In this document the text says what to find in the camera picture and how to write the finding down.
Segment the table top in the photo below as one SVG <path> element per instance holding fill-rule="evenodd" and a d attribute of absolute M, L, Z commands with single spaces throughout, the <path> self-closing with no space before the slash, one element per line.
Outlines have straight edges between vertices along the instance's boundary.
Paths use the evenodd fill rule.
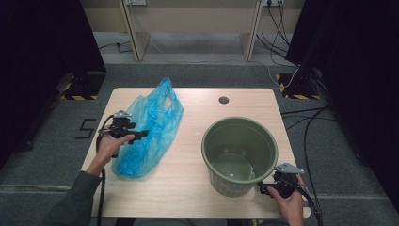
<path fill-rule="evenodd" d="M 115 89 L 100 121 L 126 110 L 137 96 L 153 89 Z M 228 198 L 217 193 L 209 181 L 209 171 L 202 159 L 200 144 L 212 123 L 231 116 L 247 117 L 265 126 L 279 148 L 278 165 L 295 159 L 271 89 L 174 89 L 184 114 L 172 144 L 159 164 L 147 175 L 128 179 L 115 175 L 111 164 L 105 167 L 104 217 L 114 218 L 280 218 L 274 199 L 261 195 L 254 186 L 248 194 Z M 218 100 L 228 97 L 225 105 Z M 93 139 L 82 170 L 95 156 Z M 266 183 L 273 183 L 270 175 Z M 92 215 L 97 215 L 100 186 L 94 195 Z M 304 217 L 310 215 L 304 209 Z"/>

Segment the plastic bag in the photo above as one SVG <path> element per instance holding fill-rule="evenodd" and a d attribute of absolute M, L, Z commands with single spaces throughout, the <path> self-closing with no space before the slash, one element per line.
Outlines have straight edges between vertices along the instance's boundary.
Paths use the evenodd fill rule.
<path fill-rule="evenodd" d="M 176 132 L 183 107 L 173 91 L 169 78 L 164 78 L 147 97 L 139 96 L 126 110 L 132 114 L 135 131 L 149 134 L 133 144 L 123 144 L 111 169 L 117 175 L 141 177 L 150 172 L 164 155 Z"/>

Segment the hand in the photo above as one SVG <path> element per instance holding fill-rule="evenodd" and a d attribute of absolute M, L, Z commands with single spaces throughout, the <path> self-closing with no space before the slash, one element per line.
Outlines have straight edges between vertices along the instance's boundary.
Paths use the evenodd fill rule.
<path fill-rule="evenodd" d="M 305 189 L 305 183 L 303 182 L 302 177 L 297 174 L 296 178 L 298 179 L 298 184 Z M 290 226 L 304 225 L 303 199 L 302 194 L 299 191 L 294 191 L 290 197 L 284 199 L 275 188 L 268 186 L 267 190 L 275 198 L 282 216 L 288 221 Z"/>
<path fill-rule="evenodd" d="M 118 151 L 120 146 L 124 142 L 133 138 L 135 138 L 135 135 L 126 135 L 125 137 L 121 138 L 113 138 L 108 134 L 104 134 L 98 147 L 97 154 L 86 172 L 99 176 L 105 165 L 111 161 L 112 155 Z"/>

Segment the person's arm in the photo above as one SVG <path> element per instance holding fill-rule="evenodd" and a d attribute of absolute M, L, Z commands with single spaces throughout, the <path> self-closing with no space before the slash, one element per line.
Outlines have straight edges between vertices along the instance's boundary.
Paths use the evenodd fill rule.
<path fill-rule="evenodd" d="M 302 177 L 297 174 L 296 178 L 298 179 L 298 183 L 302 186 L 302 188 L 305 188 Z M 294 193 L 290 197 L 284 199 L 272 186 L 268 186 L 267 190 L 275 198 L 276 202 L 279 205 L 279 210 L 282 216 L 288 221 L 288 224 L 290 226 L 305 225 L 303 218 L 303 198 L 302 194 L 299 191 L 294 191 Z"/>
<path fill-rule="evenodd" d="M 119 139 L 103 135 L 99 150 L 86 171 L 81 171 L 71 190 L 45 216 L 41 225 L 88 226 L 91 218 L 93 195 L 101 182 L 100 174 L 120 145 L 134 135 Z"/>

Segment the wall socket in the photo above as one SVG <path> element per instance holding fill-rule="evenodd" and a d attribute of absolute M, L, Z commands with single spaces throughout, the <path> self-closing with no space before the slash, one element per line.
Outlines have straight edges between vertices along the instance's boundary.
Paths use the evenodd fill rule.
<path fill-rule="evenodd" d="M 146 0 L 125 0 L 128 6 L 146 6 Z"/>
<path fill-rule="evenodd" d="M 270 7 L 279 7 L 284 5 L 284 0 L 271 0 L 272 5 Z M 263 1 L 263 5 L 267 7 L 267 0 Z"/>

